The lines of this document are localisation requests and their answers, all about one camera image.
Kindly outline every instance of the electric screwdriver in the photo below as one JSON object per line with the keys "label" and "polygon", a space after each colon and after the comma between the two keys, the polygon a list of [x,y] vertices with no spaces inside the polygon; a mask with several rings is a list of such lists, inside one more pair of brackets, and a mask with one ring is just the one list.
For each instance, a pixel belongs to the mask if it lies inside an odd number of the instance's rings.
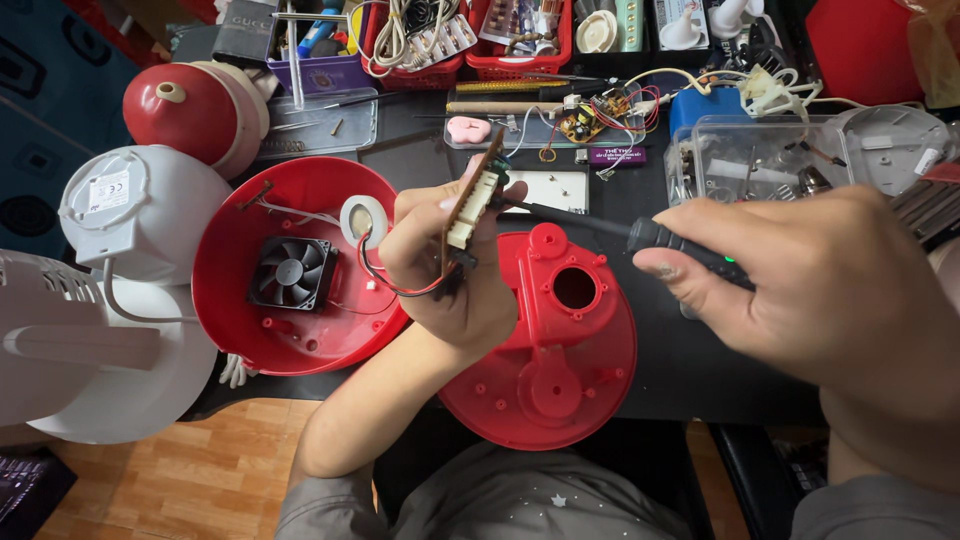
{"label": "electric screwdriver", "polygon": [[697,262],[706,266],[707,270],[720,276],[724,280],[750,291],[756,290],[756,286],[750,281],[750,277],[747,276],[743,268],[740,268],[740,265],[732,258],[724,257],[694,241],[687,240],[649,217],[639,217],[633,226],[629,226],[620,225],[613,221],[607,221],[606,219],[589,215],[554,209],[535,203],[524,203],[513,199],[500,198],[495,201],[495,205],[498,207],[511,205],[519,209],[529,210],[530,213],[539,217],[569,223],[571,225],[580,225],[602,233],[625,236],[627,238],[627,249],[630,250],[631,253],[646,248],[669,248],[677,250],[689,255]]}

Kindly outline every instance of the white card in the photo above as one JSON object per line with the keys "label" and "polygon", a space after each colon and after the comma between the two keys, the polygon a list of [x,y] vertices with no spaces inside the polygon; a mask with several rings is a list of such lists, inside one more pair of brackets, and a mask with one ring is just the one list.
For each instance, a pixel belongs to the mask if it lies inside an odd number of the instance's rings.
{"label": "white card", "polygon": [[90,204],[86,213],[122,207],[130,200],[130,173],[120,171],[90,181]]}

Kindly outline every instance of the red basket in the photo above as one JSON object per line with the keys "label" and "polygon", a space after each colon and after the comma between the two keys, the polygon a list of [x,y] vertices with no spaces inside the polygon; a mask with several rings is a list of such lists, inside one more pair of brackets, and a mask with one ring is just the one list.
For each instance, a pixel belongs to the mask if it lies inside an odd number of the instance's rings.
{"label": "red basket", "polygon": [[[480,27],[487,15],[490,0],[473,0],[469,23],[473,32],[480,37]],[[467,50],[467,65],[475,67],[481,81],[511,81],[525,79],[523,73],[559,73],[560,68],[573,57],[573,0],[564,0],[564,11],[560,15],[557,38],[560,40],[560,54],[552,57],[502,57],[493,56],[493,47],[497,43],[478,39],[477,44]]]}
{"label": "red basket", "polygon": [[[373,54],[373,44],[377,34],[387,22],[388,7],[383,4],[370,4],[370,18],[367,23],[367,35],[364,37],[363,52]],[[460,12],[467,14],[466,2],[460,4]],[[371,73],[367,59],[360,57],[360,63],[368,73]],[[420,71],[407,71],[395,67],[390,75],[378,79],[386,90],[446,90],[457,84],[457,70],[464,64],[463,54],[458,53],[453,58],[424,67]],[[387,70],[377,66],[372,73],[380,75]]]}

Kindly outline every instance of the product label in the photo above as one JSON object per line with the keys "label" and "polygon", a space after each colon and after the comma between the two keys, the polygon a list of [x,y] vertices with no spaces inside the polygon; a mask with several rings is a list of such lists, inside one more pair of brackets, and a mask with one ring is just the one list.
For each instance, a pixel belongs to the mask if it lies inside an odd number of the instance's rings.
{"label": "product label", "polygon": [[924,156],[920,158],[920,162],[917,163],[917,168],[913,169],[913,172],[920,175],[926,174],[926,171],[930,170],[930,167],[933,166],[933,163],[936,162],[939,157],[940,152],[932,148],[927,148]]}
{"label": "product label", "polygon": [[130,200],[130,173],[121,171],[90,181],[90,205],[86,213],[126,205]]}

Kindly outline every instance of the red base cover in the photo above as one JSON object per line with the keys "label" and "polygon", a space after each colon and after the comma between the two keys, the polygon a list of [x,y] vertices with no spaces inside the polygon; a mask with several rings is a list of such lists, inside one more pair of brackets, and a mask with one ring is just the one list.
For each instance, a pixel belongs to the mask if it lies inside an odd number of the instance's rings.
{"label": "red base cover", "polygon": [[519,304],[516,330],[444,386],[468,428],[518,450],[553,450],[599,429],[627,396],[636,328],[607,258],[552,223],[498,238],[500,271]]}
{"label": "red base cover", "polygon": [[[377,285],[357,264],[340,228],[314,219],[242,205],[275,184],[264,199],[276,206],[335,217],[351,195],[370,195],[393,224],[396,191],[380,175],[353,161],[301,158],[254,176],[233,192],[206,226],[193,268],[193,304],[200,323],[222,351],[236,353],[267,375],[307,375],[348,366],[386,346],[407,322],[396,294]],[[247,302],[247,289],[267,236],[329,240],[340,250],[321,313]],[[376,251],[371,262],[379,264]]]}

